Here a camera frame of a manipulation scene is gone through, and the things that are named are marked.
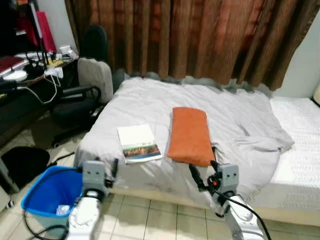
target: blue basket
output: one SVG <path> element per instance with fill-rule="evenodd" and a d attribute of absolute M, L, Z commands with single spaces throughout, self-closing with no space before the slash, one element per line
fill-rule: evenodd
<path fill-rule="evenodd" d="M 21 207 L 34 215 L 44 227 L 65 225 L 73 210 L 77 197 L 81 196 L 83 187 L 82 173 L 74 167 L 52 166 L 35 182 L 21 202 Z M 69 205 L 68 213 L 57 215 L 59 205 Z M 51 231 L 60 236 L 62 231 Z"/>

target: curtain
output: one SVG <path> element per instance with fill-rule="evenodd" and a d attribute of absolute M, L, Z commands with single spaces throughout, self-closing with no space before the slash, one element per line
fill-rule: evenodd
<path fill-rule="evenodd" d="M 77 47 L 91 24 L 108 64 L 129 74 L 247 81 L 280 88 L 318 0 L 65 0 Z"/>

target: bed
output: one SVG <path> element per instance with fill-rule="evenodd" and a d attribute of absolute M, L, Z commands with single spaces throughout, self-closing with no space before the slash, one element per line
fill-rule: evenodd
<path fill-rule="evenodd" d="M 237 190 L 263 217 L 274 219 L 273 209 L 283 212 L 276 220 L 319 225 L 320 111 L 308 99 L 269 101 L 258 91 L 131 78 L 81 141 L 74 164 L 98 158 L 109 172 L 118 158 L 114 193 L 214 209 L 209 194 L 198 192 L 188 165 L 166 157 L 172 107 L 179 106 L 207 113 L 217 161 L 239 165 Z M 145 123 L 164 158 L 125 165 L 117 127 Z M 212 167 L 198 169 L 203 178 L 214 173 Z M 292 213 L 300 218 L 292 220 Z"/>

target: orange pillow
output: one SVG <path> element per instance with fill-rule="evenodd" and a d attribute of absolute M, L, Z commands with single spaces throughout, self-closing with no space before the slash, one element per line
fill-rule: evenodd
<path fill-rule="evenodd" d="M 173 108 L 167 156 L 178 162 L 198 166 L 210 166 L 210 161 L 216 160 L 204 111 L 191 107 Z"/>

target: wall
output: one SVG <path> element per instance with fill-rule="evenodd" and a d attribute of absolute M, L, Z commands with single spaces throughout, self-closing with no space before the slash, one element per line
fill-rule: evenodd
<path fill-rule="evenodd" d="M 39 9 L 45 11 L 57 48 L 71 45 L 76 49 L 64 0 L 37 0 Z M 274 96 L 309 98 L 320 80 L 320 13 L 317 14 L 305 39 L 295 51 L 283 85 Z M 267 92 L 266 87 L 259 87 Z"/>
<path fill-rule="evenodd" d="M 50 26 L 55 47 L 70 45 L 77 50 L 70 27 L 65 0 L 37 0 L 40 11 L 44 11 Z"/>

